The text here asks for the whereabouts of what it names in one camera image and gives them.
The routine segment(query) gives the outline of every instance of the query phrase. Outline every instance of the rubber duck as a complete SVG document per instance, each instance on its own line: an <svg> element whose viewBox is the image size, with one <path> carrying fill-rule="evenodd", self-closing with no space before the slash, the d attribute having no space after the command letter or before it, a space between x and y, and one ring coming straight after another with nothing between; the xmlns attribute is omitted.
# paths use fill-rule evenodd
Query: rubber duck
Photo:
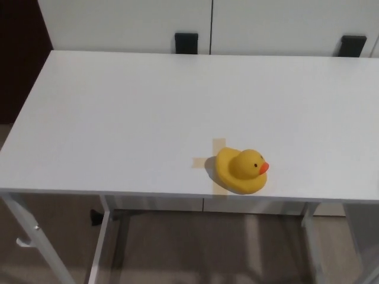
<svg viewBox="0 0 379 284"><path fill-rule="evenodd" d="M224 147L216 156L216 171L220 180L240 194L262 189L267 181L269 164L255 150L239 151Z"/></svg>

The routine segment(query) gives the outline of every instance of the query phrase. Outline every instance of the table leg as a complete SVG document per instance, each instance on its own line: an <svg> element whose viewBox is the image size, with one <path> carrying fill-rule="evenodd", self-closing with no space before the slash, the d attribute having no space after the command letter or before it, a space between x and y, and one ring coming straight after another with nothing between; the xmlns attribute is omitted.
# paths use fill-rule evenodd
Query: table leg
<svg viewBox="0 0 379 284"><path fill-rule="evenodd" d="M99 238L96 245L95 256L92 262L91 272L89 274L88 284L96 284L99 270L101 267L101 258L103 255L102 247L109 238L108 228L114 217L114 210L116 209L115 196L100 196L100 201L104 209L104 216L102 218Z"/></svg>
<svg viewBox="0 0 379 284"><path fill-rule="evenodd" d="M75 284L71 274L21 197L14 193L2 193L1 197L60 282L62 284Z"/></svg>
<svg viewBox="0 0 379 284"><path fill-rule="evenodd" d="M304 213L304 218L301 225L306 231L316 284L325 284L326 280L321 268L321 260L317 248L316 238L314 237L313 214L316 211L317 206L319 206L319 203L306 203L306 211Z"/></svg>

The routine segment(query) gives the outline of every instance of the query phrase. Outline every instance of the tabletop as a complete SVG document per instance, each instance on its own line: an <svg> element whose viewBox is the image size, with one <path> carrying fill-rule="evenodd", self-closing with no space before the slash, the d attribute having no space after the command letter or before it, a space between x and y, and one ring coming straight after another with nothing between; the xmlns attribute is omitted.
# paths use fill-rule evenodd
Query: tabletop
<svg viewBox="0 0 379 284"><path fill-rule="evenodd" d="M0 191L379 202L378 74L376 59L52 51ZM262 190L217 189L205 161L224 145L264 156Z"/></svg>

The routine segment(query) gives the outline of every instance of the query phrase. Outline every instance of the wooden floor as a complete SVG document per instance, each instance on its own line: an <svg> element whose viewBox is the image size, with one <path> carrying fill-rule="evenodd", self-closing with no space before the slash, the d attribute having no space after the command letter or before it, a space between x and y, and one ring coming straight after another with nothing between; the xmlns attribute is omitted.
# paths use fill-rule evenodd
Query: wooden floor
<svg viewBox="0 0 379 284"><path fill-rule="evenodd" d="M9 129L0 126L0 141ZM99 234L89 220L91 208L101 210L97 196L25 200L74 279L85 283ZM107 244L113 268L98 284L312 283L299 217L149 212L131 217L129 229L127 221L114 222L120 231ZM0 225L0 284L58 283L36 249L16 245L24 233L2 201ZM329 283L352 283L361 268L345 218L315 217L315 227Z"/></svg>

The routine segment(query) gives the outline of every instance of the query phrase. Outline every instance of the orange beak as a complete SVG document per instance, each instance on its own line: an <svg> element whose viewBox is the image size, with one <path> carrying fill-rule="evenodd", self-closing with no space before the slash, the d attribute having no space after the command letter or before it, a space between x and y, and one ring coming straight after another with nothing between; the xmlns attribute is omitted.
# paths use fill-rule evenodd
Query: orange beak
<svg viewBox="0 0 379 284"><path fill-rule="evenodd" d="M260 175L263 175L265 172L267 172L268 168L269 168L269 164L265 162L265 163L261 166L261 168L260 168L260 170L259 170L259 174L260 174Z"/></svg>

